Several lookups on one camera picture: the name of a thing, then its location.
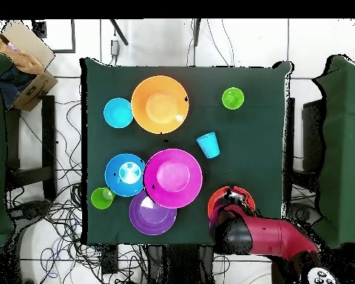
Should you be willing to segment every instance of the orange bowl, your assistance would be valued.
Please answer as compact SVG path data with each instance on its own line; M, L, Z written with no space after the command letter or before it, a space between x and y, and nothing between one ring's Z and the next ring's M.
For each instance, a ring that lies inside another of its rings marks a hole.
M134 119L146 131L166 134L186 119L189 102L181 84L168 76L152 76L142 81L132 95Z

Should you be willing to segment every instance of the blue bowl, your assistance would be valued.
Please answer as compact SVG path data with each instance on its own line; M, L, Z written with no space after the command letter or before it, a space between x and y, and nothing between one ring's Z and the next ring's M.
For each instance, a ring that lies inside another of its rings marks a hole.
M119 196L134 196L143 189L144 169L144 161L136 155L116 155L106 165L106 185Z
M117 129L128 126L133 119L132 105L123 98L114 98L105 105L105 121Z

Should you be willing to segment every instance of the purple plate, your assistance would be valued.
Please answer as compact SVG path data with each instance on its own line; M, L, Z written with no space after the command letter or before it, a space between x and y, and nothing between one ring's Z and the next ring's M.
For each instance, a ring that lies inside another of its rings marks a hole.
M156 204L145 191L137 194L130 203L129 218L132 225L146 235L160 235L173 226L178 211Z

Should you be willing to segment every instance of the orange plate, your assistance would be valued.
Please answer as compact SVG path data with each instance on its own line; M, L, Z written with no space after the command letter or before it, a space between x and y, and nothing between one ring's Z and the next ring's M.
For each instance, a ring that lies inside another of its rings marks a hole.
M208 217L209 217L209 219L213 213L214 205L216 204L216 202L219 199L221 199L226 194L226 191L228 189L231 189L232 192L235 192L238 194L245 194L246 195L245 204L255 211L255 202L254 202L254 199L252 199L252 196L250 195L249 192L247 192L245 189L242 189L237 186L235 186L235 187L225 186L225 187L221 187L216 192L214 192L214 194L209 199L209 202L208 202Z
M186 119L188 107L185 89L168 76L145 79L132 95L134 119L143 129L154 134L175 131Z

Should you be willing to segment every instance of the cardboard box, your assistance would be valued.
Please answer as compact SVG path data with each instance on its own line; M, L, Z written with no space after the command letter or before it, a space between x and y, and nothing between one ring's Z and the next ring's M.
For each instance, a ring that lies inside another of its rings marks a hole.
M15 48L33 55L46 69L55 58L54 52L21 21L11 21L3 29L4 36ZM48 71L37 75L26 90L16 99L13 107L31 111L56 84L57 79Z

